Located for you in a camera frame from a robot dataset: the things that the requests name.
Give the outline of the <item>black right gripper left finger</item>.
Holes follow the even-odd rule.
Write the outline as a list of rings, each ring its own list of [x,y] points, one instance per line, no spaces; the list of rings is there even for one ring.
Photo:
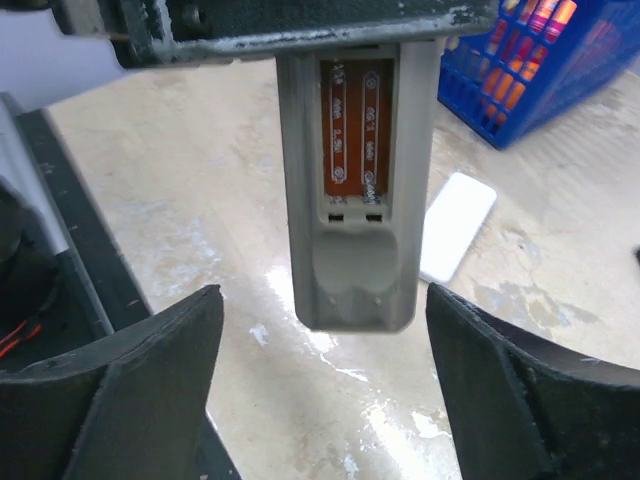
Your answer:
[[[208,285],[76,350],[1,375],[4,479],[197,479],[224,305]]]

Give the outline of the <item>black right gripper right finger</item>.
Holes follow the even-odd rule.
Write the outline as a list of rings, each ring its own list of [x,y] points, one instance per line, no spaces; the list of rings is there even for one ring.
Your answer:
[[[636,479],[639,373],[432,283],[426,321],[465,479]]]

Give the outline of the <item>white remote control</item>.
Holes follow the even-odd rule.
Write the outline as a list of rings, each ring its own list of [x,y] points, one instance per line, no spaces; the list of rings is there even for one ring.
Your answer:
[[[497,199],[488,185],[455,172],[427,208],[419,263],[420,278],[448,283]]]

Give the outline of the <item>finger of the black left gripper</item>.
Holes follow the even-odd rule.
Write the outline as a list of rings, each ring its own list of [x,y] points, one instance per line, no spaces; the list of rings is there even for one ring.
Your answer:
[[[491,0],[53,1],[61,32],[109,40],[125,68],[229,63],[486,31]]]

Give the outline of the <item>blue plastic shopping basket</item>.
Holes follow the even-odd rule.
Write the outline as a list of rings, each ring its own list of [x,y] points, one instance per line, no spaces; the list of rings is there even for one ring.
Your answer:
[[[502,1],[490,31],[448,39],[438,99],[505,149],[608,84],[638,53],[636,1]]]

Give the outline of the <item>grey remote control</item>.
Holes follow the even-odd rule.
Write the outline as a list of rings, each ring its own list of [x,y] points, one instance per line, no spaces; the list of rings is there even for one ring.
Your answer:
[[[414,317],[441,51],[276,60],[295,312],[311,330],[398,332]]]

